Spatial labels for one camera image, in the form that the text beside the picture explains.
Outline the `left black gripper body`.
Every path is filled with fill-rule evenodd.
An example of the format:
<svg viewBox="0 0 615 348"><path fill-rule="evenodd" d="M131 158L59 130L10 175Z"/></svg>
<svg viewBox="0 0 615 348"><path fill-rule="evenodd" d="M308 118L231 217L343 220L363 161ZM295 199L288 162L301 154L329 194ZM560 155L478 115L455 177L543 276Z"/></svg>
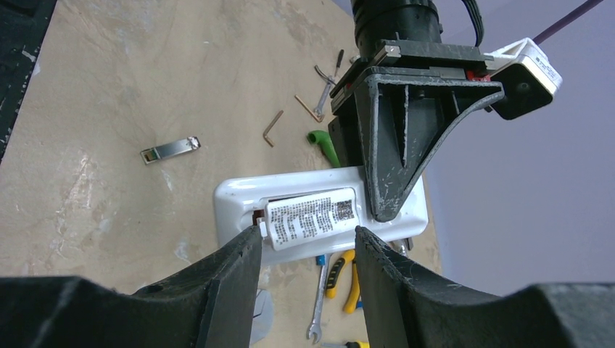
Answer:
<svg viewBox="0 0 615 348"><path fill-rule="evenodd" d="M331 90L331 110L335 119L329 123L331 141L341 166L362 165L356 101L352 93L370 74L437 77L445 80L491 81L487 69L491 62L473 46L409 41L378 40L375 51L361 54Z"/></svg>

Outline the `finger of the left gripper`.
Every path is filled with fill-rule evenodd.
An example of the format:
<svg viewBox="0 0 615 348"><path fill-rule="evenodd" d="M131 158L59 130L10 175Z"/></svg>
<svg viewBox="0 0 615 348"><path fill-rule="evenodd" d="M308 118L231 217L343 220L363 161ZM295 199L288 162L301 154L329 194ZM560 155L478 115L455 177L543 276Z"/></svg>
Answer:
<svg viewBox="0 0 615 348"><path fill-rule="evenodd" d="M354 97L373 218L381 223L395 219L452 129L504 96L497 81L367 69L355 84Z"/></svg>

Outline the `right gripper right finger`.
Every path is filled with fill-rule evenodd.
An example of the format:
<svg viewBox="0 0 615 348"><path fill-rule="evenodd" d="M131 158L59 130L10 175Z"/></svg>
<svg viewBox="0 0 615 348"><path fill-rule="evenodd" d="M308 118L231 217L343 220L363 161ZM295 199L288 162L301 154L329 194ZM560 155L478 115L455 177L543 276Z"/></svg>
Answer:
<svg viewBox="0 0 615 348"><path fill-rule="evenodd" d="M451 281L355 229L372 347L612 347L612 283L538 283L504 297Z"/></svg>

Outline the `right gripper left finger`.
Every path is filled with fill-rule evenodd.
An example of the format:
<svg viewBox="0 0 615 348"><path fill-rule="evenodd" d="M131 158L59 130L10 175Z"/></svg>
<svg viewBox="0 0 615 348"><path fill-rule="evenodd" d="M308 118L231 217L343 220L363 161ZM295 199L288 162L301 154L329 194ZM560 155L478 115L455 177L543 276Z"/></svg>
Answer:
<svg viewBox="0 0 615 348"><path fill-rule="evenodd" d="M79 276L1 280L3 347L247 347L262 256L249 227L133 294Z"/></svg>

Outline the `white remote control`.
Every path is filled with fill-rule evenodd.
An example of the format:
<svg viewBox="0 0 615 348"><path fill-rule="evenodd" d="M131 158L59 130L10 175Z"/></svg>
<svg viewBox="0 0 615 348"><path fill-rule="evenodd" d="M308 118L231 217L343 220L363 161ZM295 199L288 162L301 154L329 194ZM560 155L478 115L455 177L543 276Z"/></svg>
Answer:
<svg viewBox="0 0 615 348"><path fill-rule="evenodd" d="M421 234L429 222L422 181L393 220L376 221L362 167L228 179L213 204L219 245L254 225L264 266L352 249L358 225L396 241Z"/></svg>

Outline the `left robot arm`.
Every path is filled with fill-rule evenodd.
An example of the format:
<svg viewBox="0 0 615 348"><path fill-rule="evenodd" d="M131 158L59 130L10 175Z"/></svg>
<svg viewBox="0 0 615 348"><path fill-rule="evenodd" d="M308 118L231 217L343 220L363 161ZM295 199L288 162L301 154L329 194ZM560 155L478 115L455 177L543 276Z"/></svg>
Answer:
<svg viewBox="0 0 615 348"><path fill-rule="evenodd" d="M359 58L331 92L342 166L363 166L371 215L397 217L451 130L505 96L475 46L442 42L433 1L354 1Z"/></svg>

